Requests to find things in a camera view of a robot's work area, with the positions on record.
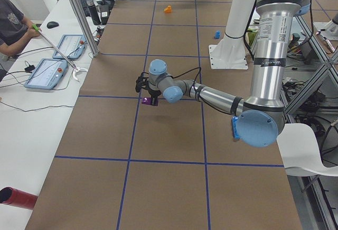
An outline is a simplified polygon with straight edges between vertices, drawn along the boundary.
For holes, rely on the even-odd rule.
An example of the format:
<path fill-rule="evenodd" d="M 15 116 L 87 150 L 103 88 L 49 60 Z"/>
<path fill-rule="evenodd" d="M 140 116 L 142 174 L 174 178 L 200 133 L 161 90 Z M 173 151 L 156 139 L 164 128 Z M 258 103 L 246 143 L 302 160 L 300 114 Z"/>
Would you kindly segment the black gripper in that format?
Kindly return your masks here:
<path fill-rule="evenodd" d="M 161 91 L 160 90 L 155 90 L 155 89 L 151 89 L 150 87 L 148 87 L 148 93 L 151 96 L 151 105 L 155 106 L 156 103 L 158 103 L 158 97 L 161 95 Z"/>

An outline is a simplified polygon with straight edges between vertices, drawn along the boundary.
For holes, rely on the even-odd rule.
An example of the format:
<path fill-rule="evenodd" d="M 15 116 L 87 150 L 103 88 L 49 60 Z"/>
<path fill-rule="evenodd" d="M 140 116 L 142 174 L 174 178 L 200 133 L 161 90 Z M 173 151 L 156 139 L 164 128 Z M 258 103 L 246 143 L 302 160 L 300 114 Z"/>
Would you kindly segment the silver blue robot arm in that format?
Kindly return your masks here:
<path fill-rule="evenodd" d="M 257 48 L 253 59 L 250 96 L 246 99 L 199 84 L 196 80 L 177 80 L 167 72 L 163 60 L 153 60 L 148 77 L 139 77 L 136 90 L 158 96 L 169 103 L 183 96 L 204 102 L 232 115 L 234 137 L 255 147 L 275 142 L 284 128 L 284 104 L 279 98 L 286 65 L 288 39 L 294 16 L 308 12 L 311 0 L 257 0 L 260 16 Z"/>

